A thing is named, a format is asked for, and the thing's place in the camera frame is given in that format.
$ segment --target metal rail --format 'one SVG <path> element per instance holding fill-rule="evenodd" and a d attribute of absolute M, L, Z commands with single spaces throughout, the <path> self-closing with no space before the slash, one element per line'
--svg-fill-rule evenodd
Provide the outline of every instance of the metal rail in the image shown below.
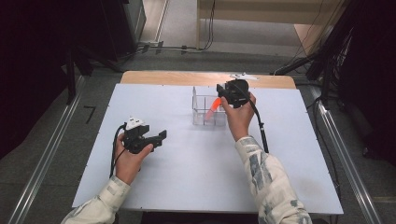
<path fill-rule="evenodd" d="M 38 162 L 32 176 L 29 181 L 25 185 L 22 194 L 18 200 L 18 203 L 8 221 L 8 224 L 19 224 L 23 223 L 26 218 L 27 213 L 29 212 L 30 206 L 32 205 L 35 196 L 37 195 L 38 189 L 43 182 L 44 176 L 46 175 L 50 163 L 52 162 L 53 156 L 55 155 L 59 143 L 61 142 L 64 132 L 69 124 L 70 119 L 73 117 L 73 114 L 78 105 L 78 101 L 81 97 L 82 89 L 85 86 L 85 78 L 79 77 L 77 84 L 77 95 L 75 99 L 71 102 L 70 105 L 67 105 L 64 113 L 62 114 L 61 119 L 59 120 L 52 137 L 47 144 L 46 149 L 44 150 L 43 155 L 41 156 L 40 161 Z"/>
<path fill-rule="evenodd" d="M 315 99 L 320 96 L 320 91 L 318 89 L 311 87 L 311 91 Z M 361 179 L 355 163 L 349 155 L 343 138 L 341 137 L 341 134 L 338 132 L 337 127 L 335 126 L 334 120 L 332 119 L 331 111 L 326 110 L 321 103 L 319 103 L 319 109 L 320 115 L 322 116 L 329 135 L 332 139 L 332 143 L 334 144 L 335 151 L 337 152 L 343 168 L 346 171 L 346 176 L 349 179 L 353 191 L 355 192 L 356 199 L 361 206 L 361 211 L 363 212 L 367 223 L 381 224 L 381 218 L 375 209 L 373 200 Z"/>

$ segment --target person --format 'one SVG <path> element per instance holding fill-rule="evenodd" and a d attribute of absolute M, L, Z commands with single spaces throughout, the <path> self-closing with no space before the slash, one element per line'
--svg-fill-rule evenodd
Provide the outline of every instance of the person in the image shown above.
<path fill-rule="evenodd" d="M 250 99 L 256 104 L 256 98 L 252 93 Z M 275 156 L 265 153 L 256 140 L 248 135 L 248 126 L 254 115 L 250 103 L 232 108 L 222 97 L 221 104 L 235 140 L 235 148 L 245 167 L 250 192 L 259 210 L 258 222 L 260 224 L 312 223 L 291 187 L 280 161 Z M 124 150 L 122 138 L 123 133 L 117 138 L 117 156 Z M 71 211 L 62 223 L 113 223 L 115 214 L 130 190 L 130 184 L 151 149 L 152 145 L 148 145 L 139 154 L 121 154 L 116 163 L 116 174 L 110 178 L 102 191 Z"/>

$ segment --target sleeve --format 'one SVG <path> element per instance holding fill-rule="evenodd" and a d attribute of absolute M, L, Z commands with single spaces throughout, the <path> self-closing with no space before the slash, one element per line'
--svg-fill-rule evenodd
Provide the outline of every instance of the sleeve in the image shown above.
<path fill-rule="evenodd" d="M 235 143 L 245 166 L 250 192 L 259 209 L 259 223 L 312 223 L 289 178 L 273 155 L 265 153 L 253 137 Z"/>
<path fill-rule="evenodd" d="M 112 176 L 102 191 L 71 211 L 62 224 L 113 223 L 131 187 Z"/>

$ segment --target cable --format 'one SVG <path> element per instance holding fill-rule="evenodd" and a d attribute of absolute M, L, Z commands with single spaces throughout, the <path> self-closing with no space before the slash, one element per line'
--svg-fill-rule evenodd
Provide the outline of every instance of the cable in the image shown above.
<path fill-rule="evenodd" d="M 126 123 L 122 124 L 116 131 L 116 134 L 114 135 L 114 141 L 113 141 L 113 152 L 111 154 L 111 163 L 110 163 L 110 176 L 109 178 L 111 178 L 111 176 L 113 176 L 113 172 L 114 172 L 114 167 L 116 167 L 116 162 L 119 159 L 120 155 L 125 151 L 125 149 L 120 153 L 120 155 L 115 159 L 116 157 L 116 146 L 117 146 L 117 138 L 119 136 L 119 132 L 121 129 L 125 129 L 126 127 Z"/>
<path fill-rule="evenodd" d="M 336 192 L 337 192 L 338 199 L 341 201 L 341 188 L 340 188 L 340 182 L 339 182 L 338 173 L 337 173 L 337 170 L 335 169 L 335 162 L 334 162 L 332 154 L 331 154 L 331 152 L 329 150 L 329 147 L 326 144 L 326 141 L 325 141 L 325 139 L 323 137 L 323 134 L 321 133 L 320 128 L 318 127 L 317 114 L 318 114 L 318 106 L 319 106 L 320 99 L 321 99 L 321 96 L 319 96 L 317 99 L 315 99 L 314 103 L 312 104 L 313 105 L 312 111 L 313 111 L 313 117 L 314 117 L 314 123 L 315 123 L 315 134 L 316 134 L 317 137 L 318 137 L 318 135 L 320 136 L 320 139 L 321 139 L 323 145 L 325 146 L 325 148 L 327 150 L 327 153 L 329 154 L 329 158 L 330 158 L 330 161 L 332 163 L 332 169 L 333 169 L 333 172 L 334 172 L 334 179 L 335 180 L 333 182 L 335 184 L 335 189 L 336 189 Z M 338 223 L 338 216 L 335 216 L 335 224 L 336 223 Z"/>
<path fill-rule="evenodd" d="M 267 144 L 267 138 L 265 136 L 265 131 L 264 131 L 264 127 L 263 127 L 264 123 L 260 119 L 259 110 L 257 109 L 256 105 L 250 100 L 249 96 L 247 96 L 238 86 L 236 86 L 234 84 L 233 84 L 233 86 L 235 86 L 248 99 L 248 101 L 250 102 L 251 108 L 253 109 L 254 113 L 256 114 L 257 120 L 259 122 L 260 133 L 262 134 L 262 146 L 263 146 L 264 152 L 269 153 L 268 144 Z"/>
<path fill-rule="evenodd" d="M 331 83 L 338 89 L 340 82 L 340 68 L 344 63 L 344 60 L 349 52 L 350 42 L 352 40 L 353 27 L 349 30 L 349 33 L 344 38 L 341 47 L 334 50 L 334 55 L 332 56 L 332 70 L 331 70 Z"/>
<path fill-rule="evenodd" d="M 139 47 L 145 47 L 148 46 L 149 49 L 195 49 L 195 47 L 186 47 L 186 48 L 181 48 L 181 47 L 158 47 L 158 46 L 150 46 L 149 44 L 146 45 L 140 45 Z"/>
<path fill-rule="evenodd" d="M 341 4 L 341 2 L 338 2 L 336 8 L 338 8 L 338 7 L 340 6 L 340 4 Z M 319 13 L 318 13 L 318 15 L 315 17 L 314 21 L 312 22 L 312 24 L 311 24 L 310 27 L 308 28 L 308 31 L 306 32 L 306 36 L 305 36 L 305 38 L 303 39 L 303 41 L 301 42 L 300 47 L 297 49 L 297 52 L 295 53 L 295 55 L 294 55 L 286 64 L 284 64 L 282 67 L 277 68 L 277 69 L 275 70 L 275 72 L 273 73 L 273 76 L 275 76 L 275 75 L 276 75 L 276 72 L 279 71 L 280 69 L 289 66 L 289 65 L 290 65 L 290 62 L 292 62 L 298 55 L 300 55 L 301 53 L 305 52 L 307 49 L 309 49 L 309 48 L 311 48 L 312 46 L 314 46 L 316 43 L 318 43 L 318 41 L 321 42 L 321 39 L 322 39 L 324 36 L 326 36 L 326 35 L 330 32 L 330 29 L 327 30 L 325 34 L 323 34 L 323 31 L 322 31 L 321 35 L 319 36 L 319 38 L 317 38 L 317 40 L 315 40 L 311 45 L 307 46 L 307 47 L 304 48 L 301 52 L 299 52 L 299 51 L 300 51 L 300 48 L 303 46 L 303 43 L 304 43 L 304 41 L 306 40 L 306 38 L 307 38 L 307 36 L 308 36 L 309 30 L 310 30 L 311 27 L 314 25 L 314 23 L 315 23 L 317 17 L 318 17 L 319 14 L 320 14 L 322 5 L 323 5 L 323 0 L 322 0 L 322 2 L 321 2 L 321 4 L 320 4 L 320 8 L 319 8 Z M 329 23 L 330 23 L 330 21 L 332 20 L 332 17 L 334 16 L 334 14 L 335 14 L 335 10 L 332 12 L 332 15 L 331 15 L 330 18 L 327 20 L 325 27 L 327 27 L 327 26 L 329 25 Z"/>
<path fill-rule="evenodd" d="M 184 52 L 187 52 L 187 53 L 202 53 L 202 52 L 204 52 L 203 50 L 201 50 L 201 49 L 182 49 L 182 48 L 174 48 L 174 49 L 165 49 L 165 50 L 178 50 L 178 51 L 184 51 Z"/>
<path fill-rule="evenodd" d="M 215 17 L 215 7 L 216 7 L 216 0 L 213 0 L 212 9 L 210 12 L 210 19 L 209 19 L 209 38 L 206 41 L 205 47 L 203 50 L 207 50 L 212 46 L 213 38 L 214 38 L 214 31 L 213 31 L 213 19 Z"/>
<path fill-rule="evenodd" d="M 314 86 L 314 87 L 321 87 L 320 84 L 317 83 L 296 83 L 296 86 Z"/>
<path fill-rule="evenodd" d="M 303 65 L 303 67 L 305 68 L 305 71 L 308 71 L 309 66 L 311 66 L 311 64 L 312 64 L 312 63 L 310 63 L 310 64 L 305 63 L 305 64 Z"/>
<path fill-rule="evenodd" d="M 301 54 L 302 52 L 304 52 L 306 49 L 308 49 L 309 47 L 311 47 L 312 45 L 314 45 L 314 44 L 312 44 L 312 45 L 308 46 L 307 48 L 305 48 L 303 51 L 301 51 L 301 52 L 299 53 L 300 48 L 303 46 L 304 41 L 305 41 L 306 38 L 308 37 L 309 31 L 311 30 L 312 26 L 314 25 L 315 21 L 317 20 L 318 16 L 320 15 L 320 12 L 321 12 L 321 9 L 322 9 L 322 6 L 323 6 L 323 2 L 324 2 L 324 0 L 322 0 L 322 1 L 320 2 L 320 7 L 319 7 L 318 15 L 314 18 L 314 20 L 312 21 L 312 24 L 309 26 L 308 31 L 306 32 L 305 38 L 303 39 L 303 41 L 301 41 L 300 46 L 297 48 L 297 52 L 294 54 L 294 56 L 293 56 L 283 67 L 280 67 L 280 68 L 276 69 L 275 72 L 274 72 L 274 75 L 276 74 L 276 72 L 277 72 L 278 70 L 280 70 L 280 69 L 282 69 L 282 68 L 288 66 L 288 65 L 297 57 L 297 55 L 300 55 L 300 54 Z"/>

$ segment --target black equipment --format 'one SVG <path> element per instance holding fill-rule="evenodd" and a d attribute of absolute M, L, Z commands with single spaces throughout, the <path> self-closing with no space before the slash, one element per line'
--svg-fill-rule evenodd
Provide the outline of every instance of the black equipment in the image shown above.
<path fill-rule="evenodd" d="M 228 104 L 233 105 L 233 108 L 241 107 L 249 101 L 247 98 L 249 96 L 248 83 L 244 79 L 228 81 L 224 87 L 218 84 L 216 91 L 219 93 L 219 97 L 224 96 Z"/>
<path fill-rule="evenodd" d="M 152 144 L 153 148 L 151 151 L 154 151 L 155 147 L 160 147 L 163 145 L 163 139 L 166 138 L 166 130 L 160 132 L 158 136 L 152 136 L 145 138 L 143 134 L 149 132 L 149 125 L 138 126 L 131 130 L 124 129 L 124 139 L 123 144 L 125 148 L 134 154 L 139 153 L 142 149 L 148 144 Z"/>

